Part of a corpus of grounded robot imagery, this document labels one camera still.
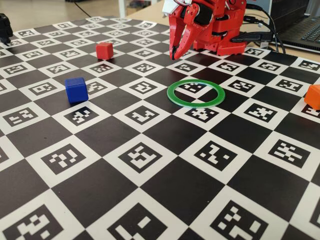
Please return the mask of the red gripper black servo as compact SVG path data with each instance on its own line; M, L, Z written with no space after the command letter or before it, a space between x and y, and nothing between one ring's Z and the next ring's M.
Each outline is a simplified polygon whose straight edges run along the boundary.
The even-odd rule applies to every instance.
M188 51L200 33L200 26L207 26L212 21L216 6L216 0L169 1L169 52L172 60Z

